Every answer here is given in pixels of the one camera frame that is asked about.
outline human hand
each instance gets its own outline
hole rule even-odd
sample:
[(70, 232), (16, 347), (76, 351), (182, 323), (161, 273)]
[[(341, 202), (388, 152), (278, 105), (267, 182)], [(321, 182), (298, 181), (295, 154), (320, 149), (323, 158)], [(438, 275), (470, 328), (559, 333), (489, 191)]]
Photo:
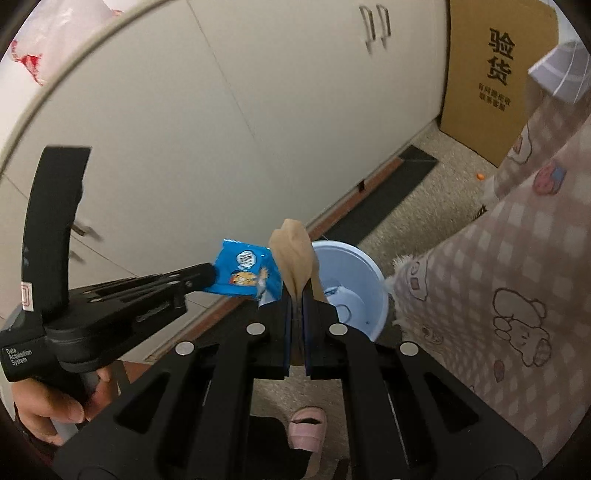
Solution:
[(22, 424), (39, 440), (63, 445), (51, 419), (62, 423), (92, 420), (117, 396), (117, 383), (110, 367), (99, 368), (99, 383), (84, 406), (71, 396), (27, 378), (12, 384), (12, 396)]

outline chinese characters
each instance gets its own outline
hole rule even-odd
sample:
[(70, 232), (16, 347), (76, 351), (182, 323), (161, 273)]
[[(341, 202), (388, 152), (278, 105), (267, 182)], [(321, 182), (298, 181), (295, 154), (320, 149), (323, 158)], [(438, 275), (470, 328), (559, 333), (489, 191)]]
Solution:
[(495, 55), (488, 60), (488, 64), (491, 66), (488, 78), (498, 80), (503, 85), (507, 86), (508, 77), (512, 73), (511, 64), (503, 57), (513, 60), (513, 48), (515, 47), (515, 43), (513, 43), (507, 32), (501, 35), (501, 32), (494, 28), (491, 28), (490, 30), (491, 41), (489, 45), (492, 47), (493, 53), (499, 54), (500, 58)]
[(493, 107), (498, 108), (501, 112), (504, 112), (511, 106), (511, 99), (502, 93), (497, 92), (495, 89), (485, 86), (482, 83), (478, 84), (478, 89), (480, 90), (480, 99), (489, 103)]
[(513, 47), (515, 44), (511, 40), (508, 33), (503, 33), (494, 28), (491, 28), (491, 42), (489, 45), (492, 47), (494, 53), (500, 53), (504, 57), (513, 60)]

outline cardboard box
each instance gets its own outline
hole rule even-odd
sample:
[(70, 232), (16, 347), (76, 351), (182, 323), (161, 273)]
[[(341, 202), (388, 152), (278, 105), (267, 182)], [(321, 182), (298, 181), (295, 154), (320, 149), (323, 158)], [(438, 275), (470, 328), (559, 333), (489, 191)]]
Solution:
[(450, 0), (452, 36), (441, 130), (499, 166), (528, 121), (529, 68), (558, 43), (539, 0)]

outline cabinet handle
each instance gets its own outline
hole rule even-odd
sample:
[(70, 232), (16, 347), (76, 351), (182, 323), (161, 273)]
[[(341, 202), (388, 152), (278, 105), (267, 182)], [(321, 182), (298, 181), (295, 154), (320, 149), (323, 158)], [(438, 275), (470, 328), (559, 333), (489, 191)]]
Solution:
[(384, 48), (386, 48), (386, 38), (392, 36), (392, 28), (390, 27), (390, 12), (382, 4), (377, 4), (376, 8), (378, 9), (379, 20), (382, 24), (382, 45)]
[(80, 236), (85, 236), (89, 233), (92, 233), (92, 227), (79, 220), (74, 220), (74, 224), (72, 224), (72, 231)]
[(86, 263), (84, 258), (82, 258), (80, 255), (78, 255), (73, 250), (70, 250), (69, 257), (70, 257), (70, 260), (76, 260), (78, 263)]
[(365, 32), (367, 35), (367, 40), (365, 40), (365, 45), (368, 48), (368, 51), (371, 50), (371, 43), (375, 41), (375, 26), (374, 26), (374, 14), (372, 13), (371, 9), (366, 7), (365, 5), (360, 5), (359, 10), (361, 11), (361, 16), (363, 17), (363, 23), (365, 24)]

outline beige sock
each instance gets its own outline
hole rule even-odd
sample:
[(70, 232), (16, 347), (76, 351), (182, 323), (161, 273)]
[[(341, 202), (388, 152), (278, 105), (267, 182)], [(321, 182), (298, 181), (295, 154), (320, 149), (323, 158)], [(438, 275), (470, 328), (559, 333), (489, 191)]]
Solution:
[(312, 282), (312, 292), (316, 300), (326, 302), (320, 283), (319, 262), (306, 228), (297, 220), (287, 219), (279, 230), (269, 239), (269, 248), (279, 268), (287, 291), (294, 299), (293, 321), (291, 324), (291, 364), (304, 364), (304, 345), (301, 335), (301, 312), (298, 309), (302, 292)]

